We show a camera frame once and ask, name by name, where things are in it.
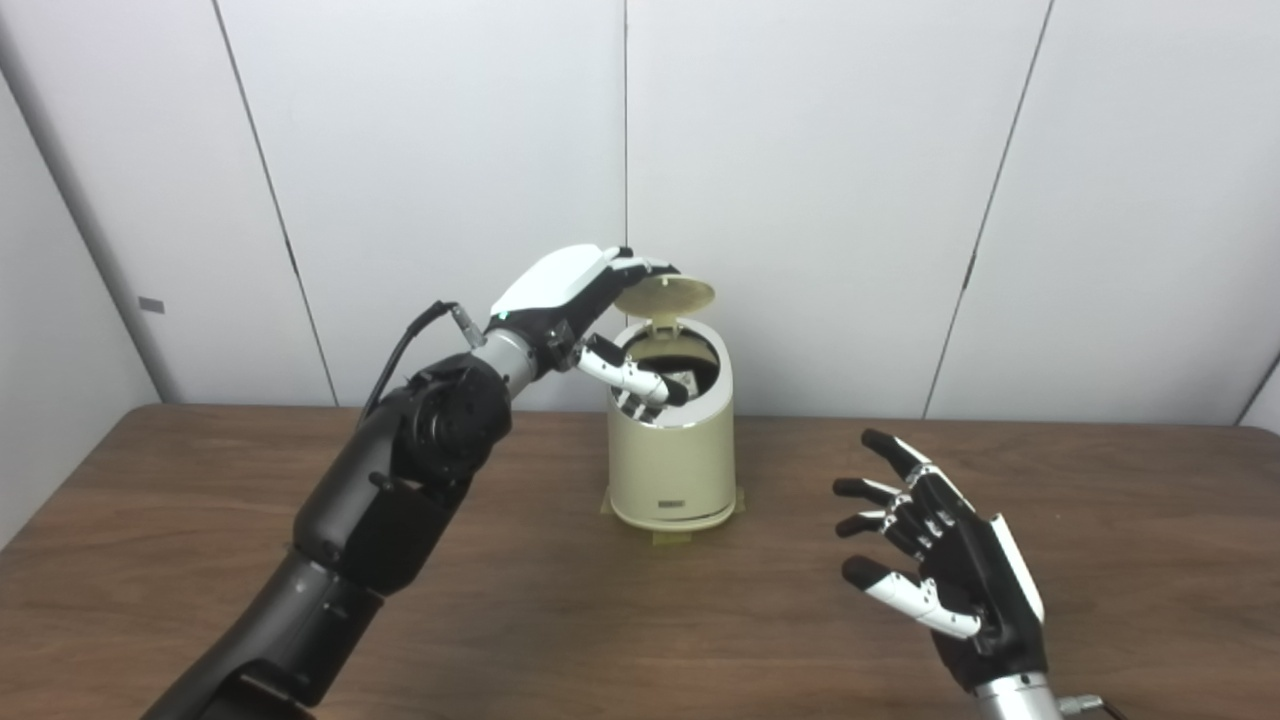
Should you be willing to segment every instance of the white wall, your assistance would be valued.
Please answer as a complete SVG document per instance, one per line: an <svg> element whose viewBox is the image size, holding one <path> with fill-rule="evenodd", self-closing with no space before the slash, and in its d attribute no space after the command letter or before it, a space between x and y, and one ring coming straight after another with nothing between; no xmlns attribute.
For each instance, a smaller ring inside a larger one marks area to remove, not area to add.
<svg viewBox="0 0 1280 720"><path fill-rule="evenodd" d="M1057 3L929 416L1234 423L1276 197L1280 4Z"/></svg>
<svg viewBox="0 0 1280 720"><path fill-rule="evenodd" d="M1046 5L220 8L343 402L431 300L630 240L718 288L742 411L919 416ZM1277 20L1055 5L929 416L1234 420L1280 350ZM170 397L332 401L214 4L0 0L0 61Z"/></svg>
<svg viewBox="0 0 1280 720"><path fill-rule="evenodd" d="M631 245L744 413L924 411L1047 3L628 4Z"/></svg>
<svg viewBox="0 0 1280 720"><path fill-rule="evenodd" d="M1280 434L1280 372L1271 373L1271 378L1253 400L1240 424Z"/></svg>
<svg viewBox="0 0 1280 720"><path fill-rule="evenodd" d="M484 322L545 252L622 245L621 0L220 6L343 404L431 301ZM433 328L403 372L465 347ZM520 405L603 401L575 374Z"/></svg>
<svg viewBox="0 0 1280 720"><path fill-rule="evenodd" d="M0 0L0 49L165 397L332 404L211 3Z"/></svg>
<svg viewBox="0 0 1280 720"><path fill-rule="evenodd" d="M0 78L0 547L125 411L155 400Z"/></svg>

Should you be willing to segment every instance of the white robotic hand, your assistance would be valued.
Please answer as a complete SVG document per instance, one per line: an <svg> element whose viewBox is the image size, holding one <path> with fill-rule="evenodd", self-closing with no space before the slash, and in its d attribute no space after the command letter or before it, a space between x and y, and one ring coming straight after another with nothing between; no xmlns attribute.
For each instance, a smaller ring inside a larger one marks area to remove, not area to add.
<svg viewBox="0 0 1280 720"><path fill-rule="evenodd" d="M593 378L628 393L645 407L684 405L689 393L676 380L641 370L626 354L598 334L591 324L623 290L650 275L676 274L663 260L637 258L628 247L600 250L575 245L547 255L525 272L493 305L489 327L472 352L520 383L518 388L549 370L579 368ZM499 343L486 352L489 342ZM524 352L521 363L497 357L504 346Z"/></svg>
<svg viewBox="0 0 1280 720"><path fill-rule="evenodd" d="M942 662L993 719L1059 719L1044 682L1044 606L1004 518L980 518L923 454L877 430L863 445L888 460L905 488L836 480L841 497L881 506L836 525L851 537L877 532L919 561L919 575L855 555L844 577L858 589L933 632Z"/></svg>

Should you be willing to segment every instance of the black robotic arm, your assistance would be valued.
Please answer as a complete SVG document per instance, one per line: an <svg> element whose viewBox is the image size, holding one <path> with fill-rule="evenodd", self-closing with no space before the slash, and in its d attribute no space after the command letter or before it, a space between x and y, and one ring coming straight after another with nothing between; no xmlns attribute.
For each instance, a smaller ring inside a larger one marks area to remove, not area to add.
<svg viewBox="0 0 1280 720"><path fill-rule="evenodd" d="M549 370L566 372L584 357L594 369L596 351L608 343L582 337L591 323L625 288L669 273L676 269L627 249L566 247L507 291L484 333L453 304L436 304L419 318L355 434L298 511L280 566L143 719L311 717L306 708L324 698L385 598L417 577L472 477L511 430L511 401ZM383 396L407 342L449 311L471 351L417 372ZM655 407L686 397L682 386L639 370L621 351L605 355L628 382L648 379L645 400Z"/></svg>

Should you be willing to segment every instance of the connector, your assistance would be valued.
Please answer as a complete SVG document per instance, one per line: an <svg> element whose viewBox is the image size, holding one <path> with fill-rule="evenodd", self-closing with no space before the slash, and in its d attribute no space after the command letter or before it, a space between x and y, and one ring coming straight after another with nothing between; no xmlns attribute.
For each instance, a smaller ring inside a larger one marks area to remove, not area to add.
<svg viewBox="0 0 1280 720"><path fill-rule="evenodd" d="M1070 717L1091 710L1101 710L1103 705L1102 698L1096 694L1073 694L1057 698L1057 711L1061 712L1064 717Z"/></svg>

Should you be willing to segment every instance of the small gray sticker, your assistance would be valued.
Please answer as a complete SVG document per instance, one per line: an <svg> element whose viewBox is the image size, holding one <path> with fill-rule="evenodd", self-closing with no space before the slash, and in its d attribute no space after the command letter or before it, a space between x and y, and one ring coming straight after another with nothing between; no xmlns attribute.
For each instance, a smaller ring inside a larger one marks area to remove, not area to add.
<svg viewBox="0 0 1280 720"><path fill-rule="evenodd" d="M154 297L138 296L138 307L146 310L147 313L159 313L164 315L164 300L156 300Z"/></svg>

